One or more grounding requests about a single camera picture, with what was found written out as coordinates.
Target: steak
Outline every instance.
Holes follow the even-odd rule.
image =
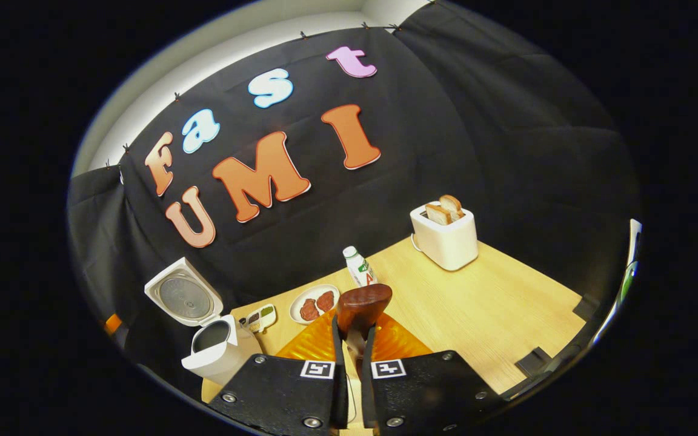
[[[319,311],[317,311],[314,303],[316,303],[316,300],[313,298],[309,298],[303,303],[303,307],[301,307],[301,318],[303,320],[313,321],[319,318]]]
[[[327,291],[316,300],[316,306],[322,310],[322,312],[327,312],[333,309],[333,291]]]

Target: white plate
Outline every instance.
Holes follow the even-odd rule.
[[[313,288],[303,291],[303,293],[293,301],[293,304],[290,305],[290,318],[293,318],[293,321],[300,325],[310,325],[310,323],[313,323],[313,321],[307,321],[301,317],[300,309],[307,299],[313,298],[317,300],[319,296],[327,291],[333,291],[333,307],[335,307],[338,303],[338,295],[340,295],[338,288],[333,285],[316,285]],[[319,307],[316,308],[316,310],[319,312],[319,315],[325,314]]]

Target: open lid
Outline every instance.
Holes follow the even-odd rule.
[[[144,293],[186,326],[205,326],[219,319],[222,300],[185,257],[144,285]]]

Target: bottle cap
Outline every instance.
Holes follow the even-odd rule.
[[[357,248],[354,248],[354,246],[350,245],[344,248],[344,257],[346,257],[346,259],[353,257],[355,254],[357,254]]]

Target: white toaster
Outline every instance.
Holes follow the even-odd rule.
[[[430,204],[440,206],[440,202]],[[458,270],[479,256],[476,219],[469,210],[462,208],[462,212],[465,216],[445,226],[427,218],[424,204],[410,213],[414,247],[447,271]]]

